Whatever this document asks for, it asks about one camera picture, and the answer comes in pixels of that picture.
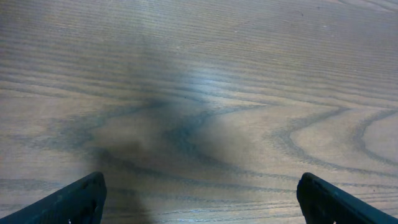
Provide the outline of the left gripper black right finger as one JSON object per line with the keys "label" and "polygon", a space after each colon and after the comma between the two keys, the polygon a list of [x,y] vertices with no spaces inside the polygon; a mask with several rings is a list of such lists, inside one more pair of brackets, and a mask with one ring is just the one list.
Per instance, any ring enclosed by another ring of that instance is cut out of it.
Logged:
{"label": "left gripper black right finger", "polygon": [[309,172],[298,182],[297,200],[307,224],[397,224],[397,218]]}

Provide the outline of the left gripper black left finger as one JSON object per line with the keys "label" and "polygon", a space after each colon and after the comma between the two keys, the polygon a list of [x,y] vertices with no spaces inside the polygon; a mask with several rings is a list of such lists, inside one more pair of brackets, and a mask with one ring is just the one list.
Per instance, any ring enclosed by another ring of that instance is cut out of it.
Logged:
{"label": "left gripper black left finger", "polygon": [[1,218],[1,224],[100,224],[106,195],[104,175],[93,172]]}

